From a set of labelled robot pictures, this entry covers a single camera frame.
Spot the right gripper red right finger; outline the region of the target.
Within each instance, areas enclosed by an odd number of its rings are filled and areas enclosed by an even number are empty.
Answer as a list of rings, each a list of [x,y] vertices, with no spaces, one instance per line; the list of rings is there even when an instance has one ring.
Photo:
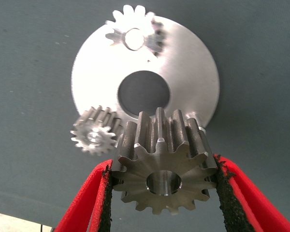
[[[214,155],[217,193],[228,232],[290,232],[290,222],[231,160]]]

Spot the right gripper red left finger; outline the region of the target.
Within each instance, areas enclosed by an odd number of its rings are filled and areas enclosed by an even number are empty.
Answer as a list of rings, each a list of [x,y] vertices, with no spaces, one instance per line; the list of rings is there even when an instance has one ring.
[[[57,232],[109,232],[111,230],[112,160],[98,164],[75,196]]]

